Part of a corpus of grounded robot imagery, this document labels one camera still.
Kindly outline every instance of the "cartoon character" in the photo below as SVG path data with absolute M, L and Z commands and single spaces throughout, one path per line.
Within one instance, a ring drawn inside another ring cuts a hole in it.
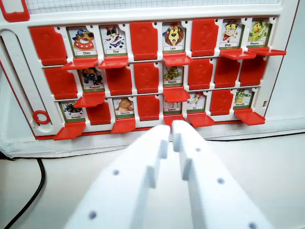
M 133 111 L 132 103 L 128 98 L 122 98 L 116 111 Z
M 250 94 L 245 94 L 244 93 L 244 89 L 238 90 L 237 93 L 236 93 L 236 96 L 235 96 L 235 103 L 240 104 L 244 101 L 245 97 L 250 97 L 250 96 L 251 96 Z
M 175 105 L 176 105 L 176 108 L 179 108 L 179 102 L 178 103 L 172 103 L 172 108 L 175 108 Z
M 63 111 L 69 112 L 70 115 L 71 113 L 80 113 L 80 115 L 82 114 L 82 108 L 75 108 L 74 104 L 64 103 L 63 108 L 64 108 Z
M 196 93 L 196 95 L 193 99 L 188 100 L 187 103 L 188 104 L 195 104 L 195 106 L 197 106 L 202 98 L 203 98 L 203 93 L 199 92 L 199 93 Z
M 102 84 L 102 76 L 95 68 L 83 69 L 82 75 L 84 76 L 84 82 L 89 83 L 89 80 L 93 81 L 93 85 Z
M 163 33 L 163 37 L 165 37 L 165 42 L 167 44 L 170 46 L 176 46 L 182 41 L 184 33 L 177 24 L 173 24 Z
M 249 33 L 249 42 L 256 42 L 267 36 L 269 24 L 265 21 L 256 21 L 252 27 L 252 32 Z
M 116 26 L 113 26 L 112 29 L 106 27 L 107 30 L 107 37 L 104 38 L 104 46 L 109 46 L 109 48 L 122 48 L 124 44 L 123 34 L 119 34 L 116 30 Z
M 237 35 L 238 35 L 238 32 L 236 31 L 236 29 L 238 27 L 237 20 L 228 21 L 224 27 L 225 27 L 225 31 L 223 33 L 223 41 L 230 42 L 230 40 L 237 37 Z
M 164 75 L 165 80 L 173 80 L 182 75 L 182 73 L 178 71 L 177 66 L 170 67 L 169 69 L 166 68 L 166 70 L 167 73 Z
M 85 30 L 77 30 L 75 37 L 72 37 L 74 40 L 73 47 L 78 50 L 94 50 L 93 32 L 87 32 Z

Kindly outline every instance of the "guess who game board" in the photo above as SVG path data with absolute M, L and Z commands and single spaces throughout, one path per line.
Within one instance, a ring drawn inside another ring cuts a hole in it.
M 0 6 L 0 58 L 37 139 L 174 120 L 198 131 L 263 125 L 296 3 L 183 6 L 175 15 L 126 9 L 117 17 L 115 10 L 33 16 L 26 4 L 12 17 Z

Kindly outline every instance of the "black cable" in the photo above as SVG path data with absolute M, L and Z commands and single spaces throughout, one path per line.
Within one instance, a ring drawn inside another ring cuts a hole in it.
M 43 167 L 43 163 L 42 160 L 40 158 L 37 159 L 40 171 L 41 171 L 41 180 L 40 180 L 40 184 L 36 190 L 36 192 L 34 193 L 34 195 L 31 197 L 31 199 L 27 202 L 27 204 L 21 209 L 20 212 L 18 212 L 18 214 L 8 223 L 8 225 L 6 225 L 6 227 L 4 229 L 8 229 L 10 228 L 19 218 L 20 216 L 29 208 L 29 206 L 33 203 L 33 201 L 36 199 L 36 197 L 38 196 L 38 194 L 40 193 L 40 191 L 42 190 L 42 187 L 44 185 L 45 179 L 46 179 L 46 172 L 44 170 Z

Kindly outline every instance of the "red plastic ledge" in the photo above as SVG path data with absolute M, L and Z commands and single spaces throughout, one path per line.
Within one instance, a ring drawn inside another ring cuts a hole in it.
M 210 116 L 206 115 L 206 112 L 189 113 L 187 114 L 187 119 L 195 128 L 212 126 L 214 124 L 214 120 Z
M 82 97 L 74 104 L 75 108 L 93 107 L 102 104 L 105 99 L 105 92 L 84 93 Z
M 99 65 L 99 69 L 122 68 L 127 66 L 128 64 L 128 56 L 104 57 L 104 60 Z
M 191 98 L 183 86 L 165 87 L 163 89 L 163 94 L 167 103 L 185 102 Z
M 163 61 L 168 67 L 189 65 L 193 62 L 192 58 L 186 55 L 186 52 L 163 53 Z
M 63 127 L 57 133 L 57 135 L 54 137 L 54 140 L 57 141 L 75 139 L 82 134 L 85 128 L 85 122 L 65 123 L 65 127 Z
M 116 119 L 111 130 L 112 134 L 121 134 L 131 132 L 135 129 L 135 118 Z
M 261 125 L 265 123 L 265 118 L 257 112 L 253 112 L 252 108 L 234 110 L 234 115 L 247 125 Z
M 269 47 L 263 48 L 249 48 L 248 52 L 255 53 L 256 55 L 261 56 L 285 56 L 286 51 L 272 49 L 270 50 Z
M 229 58 L 231 60 L 246 60 L 246 59 L 254 59 L 256 57 L 255 53 L 243 52 L 242 49 L 220 50 L 220 55 Z
M 98 64 L 97 57 L 93 58 L 74 58 L 73 62 L 69 62 L 62 66 L 63 70 L 81 70 L 87 68 L 94 68 Z
M 169 115 L 164 115 L 163 117 L 165 125 L 169 125 L 172 127 L 172 123 L 174 120 L 184 120 L 182 114 L 169 114 Z

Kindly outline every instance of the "character card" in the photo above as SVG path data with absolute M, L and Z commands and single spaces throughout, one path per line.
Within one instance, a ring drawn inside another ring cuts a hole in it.
M 113 99 L 116 118 L 134 117 L 133 102 L 129 98 Z
M 238 89 L 234 99 L 233 109 L 251 107 L 254 92 L 251 89 Z
M 105 56 L 127 55 L 125 32 L 118 25 L 100 26 Z
M 167 67 L 163 65 L 163 87 L 181 86 L 183 84 L 183 66 Z
M 59 107 L 61 108 L 61 113 L 65 122 L 81 122 L 86 121 L 82 108 L 75 108 L 75 101 L 59 102 Z
M 204 112 L 205 111 L 205 99 L 206 96 L 203 92 L 196 92 L 190 94 L 190 99 L 186 102 L 186 112 L 195 113 L 195 112 Z
M 163 114 L 180 114 L 182 113 L 182 103 L 167 103 L 163 101 Z
M 240 19 L 224 20 L 219 49 L 240 48 L 243 32 L 244 25 L 241 24 Z
M 253 18 L 248 38 L 248 48 L 268 45 L 272 24 L 268 18 Z
M 85 26 L 78 26 L 68 27 L 67 33 L 74 57 L 86 58 L 97 56 L 93 32 L 87 31 Z
M 102 76 L 95 68 L 82 69 L 77 72 L 84 92 L 105 91 Z
M 167 22 L 162 24 L 163 52 L 183 52 L 185 45 L 185 31 L 181 22 Z

